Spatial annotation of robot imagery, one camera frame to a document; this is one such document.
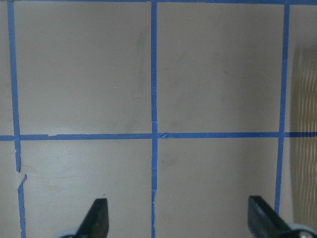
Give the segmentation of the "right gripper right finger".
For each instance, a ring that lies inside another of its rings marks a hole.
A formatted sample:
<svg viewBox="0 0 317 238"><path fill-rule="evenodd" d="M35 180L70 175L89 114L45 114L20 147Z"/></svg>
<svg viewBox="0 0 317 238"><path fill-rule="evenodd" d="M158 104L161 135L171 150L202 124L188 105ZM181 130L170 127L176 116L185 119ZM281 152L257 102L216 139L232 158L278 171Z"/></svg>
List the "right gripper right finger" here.
<svg viewBox="0 0 317 238"><path fill-rule="evenodd" d="M261 196L248 198L248 228L255 238L295 238L293 231Z"/></svg>

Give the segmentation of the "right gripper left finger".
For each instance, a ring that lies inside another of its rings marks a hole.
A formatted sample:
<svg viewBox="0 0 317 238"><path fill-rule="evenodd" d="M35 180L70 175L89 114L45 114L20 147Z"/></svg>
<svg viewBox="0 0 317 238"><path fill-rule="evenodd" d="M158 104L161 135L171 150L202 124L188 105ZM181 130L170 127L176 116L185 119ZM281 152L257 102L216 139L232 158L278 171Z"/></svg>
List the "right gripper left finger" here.
<svg viewBox="0 0 317 238"><path fill-rule="evenodd" d="M95 199L76 232L79 238L106 238L109 232L108 204L106 198Z"/></svg>

